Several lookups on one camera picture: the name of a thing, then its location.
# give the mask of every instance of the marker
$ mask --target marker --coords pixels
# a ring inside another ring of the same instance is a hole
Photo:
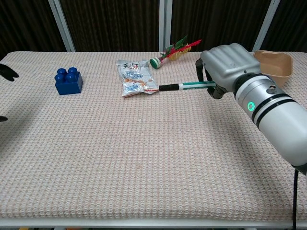
[[[196,81],[170,85],[160,85],[159,91],[176,91],[176,90],[195,90],[195,89],[207,89],[209,87],[215,87],[214,81]]]

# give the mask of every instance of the white cylindrical robot arm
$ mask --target white cylindrical robot arm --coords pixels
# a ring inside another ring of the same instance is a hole
[[[306,175],[307,111],[261,74],[260,63],[239,44],[203,51],[201,60],[207,77],[216,83],[215,89],[208,89],[209,94],[219,99],[233,92],[280,155]]]

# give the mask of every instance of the snack bag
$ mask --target snack bag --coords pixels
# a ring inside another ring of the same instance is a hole
[[[122,97],[132,96],[141,92],[153,94],[159,90],[149,72],[148,61],[127,62],[118,60],[116,65],[123,83]]]

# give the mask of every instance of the red feather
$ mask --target red feather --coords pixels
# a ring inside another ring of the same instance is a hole
[[[187,49],[187,48],[189,48],[189,47],[191,47],[191,46],[197,46],[200,42],[201,42],[201,40],[198,40],[198,41],[196,41],[196,42],[193,42],[193,43],[191,43],[191,44],[188,44],[188,45],[186,45],[186,46],[184,46],[184,47],[182,47],[182,48],[180,48],[180,49],[177,49],[177,50],[174,49],[174,48],[172,48],[171,51],[169,52],[169,54],[166,56],[166,58],[168,58],[169,56],[171,56],[172,54],[174,54],[174,53],[176,53],[176,52],[180,52],[180,51],[185,50],[185,49]]]

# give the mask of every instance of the textured tablecloth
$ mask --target textured tablecloth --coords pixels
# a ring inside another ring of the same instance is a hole
[[[307,108],[307,54],[284,90]],[[115,62],[158,53],[13,52],[20,74],[0,78],[0,217],[290,220],[294,169],[233,94],[161,92],[123,99]],[[158,84],[196,81],[188,53]],[[75,66],[81,94],[59,96],[54,76]],[[307,219],[299,177],[298,219]]]

